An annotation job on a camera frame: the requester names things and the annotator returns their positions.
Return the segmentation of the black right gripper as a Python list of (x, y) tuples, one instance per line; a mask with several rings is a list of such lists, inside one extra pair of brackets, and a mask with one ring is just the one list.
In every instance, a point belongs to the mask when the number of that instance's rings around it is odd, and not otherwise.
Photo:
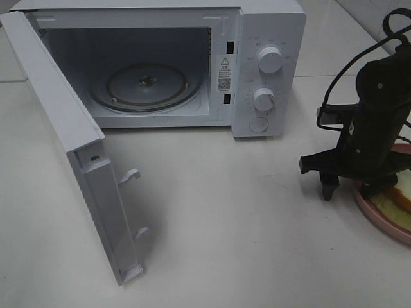
[(362, 198), (371, 198), (394, 187), (398, 182), (394, 174), (410, 169), (410, 155), (392, 150), (409, 113), (410, 105), (375, 111), (356, 104), (354, 116), (343, 126), (336, 147), (302, 156), (301, 173), (320, 173), (325, 201), (339, 187), (338, 176), (363, 181)]

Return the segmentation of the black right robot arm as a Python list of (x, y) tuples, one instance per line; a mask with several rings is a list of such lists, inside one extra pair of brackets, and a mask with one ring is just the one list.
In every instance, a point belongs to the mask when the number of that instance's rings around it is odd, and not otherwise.
[(340, 178), (361, 182), (364, 199), (397, 184), (397, 173), (410, 168), (410, 155), (393, 150), (410, 115), (410, 42), (393, 34), (401, 44), (392, 56), (367, 62), (356, 77), (359, 102), (329, 105), (327, 90), (317, 110), (317, 126), (338, 131), (335, 148), (302, 156), (301, 173), (318, 171), (322, 195), (329, 201)]

